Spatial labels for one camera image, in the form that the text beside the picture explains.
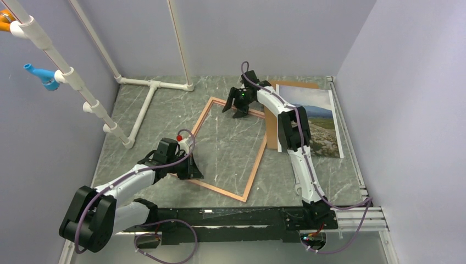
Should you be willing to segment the brown backing board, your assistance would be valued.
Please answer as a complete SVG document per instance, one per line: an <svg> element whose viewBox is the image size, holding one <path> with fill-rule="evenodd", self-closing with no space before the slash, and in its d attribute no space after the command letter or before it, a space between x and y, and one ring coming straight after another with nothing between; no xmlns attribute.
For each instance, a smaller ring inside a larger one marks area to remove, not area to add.
<svg viewBox="0 0 466 264"><path fill-rule="evenodd" d="M269 83L276 88L277 85L288 85L295 87L302 87L305 89L318 89L319 86L315 82L298 82L298 81L278 81L278 80L269 80ZM263 105L264 115L265 115L265 133L267 136L267 148L278 150L279 141L278 141L278 132L277 132L277 118L273 115L270 109Z"/></svg>

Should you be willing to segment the landscape photo print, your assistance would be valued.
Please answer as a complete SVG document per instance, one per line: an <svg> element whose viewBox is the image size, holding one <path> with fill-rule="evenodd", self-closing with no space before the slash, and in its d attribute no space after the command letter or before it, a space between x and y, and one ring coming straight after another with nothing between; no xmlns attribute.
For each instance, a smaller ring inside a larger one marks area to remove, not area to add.
<svg viewBox="0 0 466 264"><path fill-rule="evenodd" d="M306 110L312 155L344 158L332 92L291 84L277 84L276 90L284 100Z"/></svg>

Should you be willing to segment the wooden picture frame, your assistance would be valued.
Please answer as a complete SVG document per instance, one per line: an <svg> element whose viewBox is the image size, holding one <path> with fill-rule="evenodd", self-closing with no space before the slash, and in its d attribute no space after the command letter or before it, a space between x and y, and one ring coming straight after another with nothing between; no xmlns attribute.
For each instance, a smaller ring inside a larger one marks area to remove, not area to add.
<svg viewBox="0 0 466 264"><path fill-rule="evenodd" d="M193 132L194 137L197 136L197 134L198 134L201 126L203 125L203 123L204 123L204 121L205 121L205 119L207 117L207 114L210 111L212 105L225 106L226 101L222 100L220 98L217 98L217 97L210 97L209 98L209 100L207 101L204 109L201 112L200 117L196 121L193 129L191 130ZM261 143L261 145L259 147L259 151L257 153L256 159L254 161L251 173L249 175L247 184L245 186L245 189L244 189L244 192L243 192L242 195L238 195L238 194L235 194L233 192L229 192L229 191L221 189L221 188L219 188L217 186L205 183L203 181L195 180L195 179L190 179L190 180L188 180L188 182L190 182L192 184L196 184L198 186L201 186L203 188L206 188L206 189L211 190L213 192L216 192L218 194L227 196L227 197L232 198L234 200L246 203L247 200L248 200L249 194L251 192L252 185L253 185L253 182L255 180L256 174L258 172L259 165L260 165L260 162L262 160L266 145L267 145L267 135L265 134L264 137L263 137L262 143Z"/></svg>

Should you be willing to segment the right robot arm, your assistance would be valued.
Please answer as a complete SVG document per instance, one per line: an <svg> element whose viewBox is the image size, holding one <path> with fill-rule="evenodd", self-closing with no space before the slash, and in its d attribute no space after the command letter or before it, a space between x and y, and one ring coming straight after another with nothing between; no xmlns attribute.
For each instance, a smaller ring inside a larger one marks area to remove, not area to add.
<svg viewBox="0 0 466 264"><path fill-rule="evenodd" d="M267 81L260 81L249 70L241 75L241 87L230 89L226 112L236 108L234 118L249 114L249 106L257 101L277 118L278 145L286 151L295 177L295 191L303 206L302 219L312 229L336 229L338 222L321 188L311 159L311 133L306 110L283 99Z"/></svg>

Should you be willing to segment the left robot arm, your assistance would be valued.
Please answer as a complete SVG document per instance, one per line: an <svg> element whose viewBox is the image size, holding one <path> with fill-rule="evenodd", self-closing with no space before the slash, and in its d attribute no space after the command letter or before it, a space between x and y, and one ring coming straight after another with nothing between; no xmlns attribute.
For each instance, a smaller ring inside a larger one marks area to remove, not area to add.
<svg viewBox="0 0 466 264"><path fill-rule="evenodd" d="M193 158L194 145L193 136L164 137L127 173L95 188L80 187L62 220L59 235L84 250L98 252L120 231L134 226L145 231L154 229L160 220L156 204L142 198L126 206L122 203L168 174L180 180L202 179Z"/></svg>

